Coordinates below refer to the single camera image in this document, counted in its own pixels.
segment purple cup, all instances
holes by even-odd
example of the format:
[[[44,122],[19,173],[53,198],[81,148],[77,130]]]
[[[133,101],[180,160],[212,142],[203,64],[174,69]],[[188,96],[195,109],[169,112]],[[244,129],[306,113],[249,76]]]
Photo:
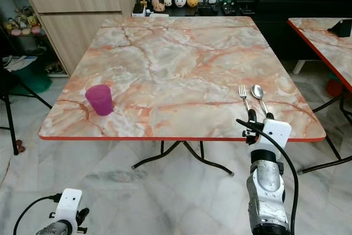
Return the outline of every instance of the purple cup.
[[[113,111],[111,92],[107,85],[92,86],[85,96],[99,116],[109,115]]]

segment table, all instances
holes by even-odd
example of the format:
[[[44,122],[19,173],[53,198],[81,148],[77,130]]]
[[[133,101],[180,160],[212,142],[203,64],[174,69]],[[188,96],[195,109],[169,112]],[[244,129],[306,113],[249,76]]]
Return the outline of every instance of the table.
[[[114,111],[95,114],[84,93],[112,90]],[[326,134],[249,17],[107,19],[46,117],[46,140],[244,141],[238,86],[265,92],[268,110],[291,124],[289,141]],[[257,118],[265,117],[248,95]]]
[[[341,19],[342,18],[290,18],[288,23],[320,56],[346,87],[341,95],[316,108],[313,112],[320,111],[340,100],[340,110],[352,125],[352,118],[350,117],[352,112],[344,108],[346,95],[352,91],[352,37],[340,38],[332,32],[327,31],[327,29],[332,28]],[[326,139],[336,155],[337,161],[304,169],[302,173],[352,161],[352,156],[342,159],[328,136]]]

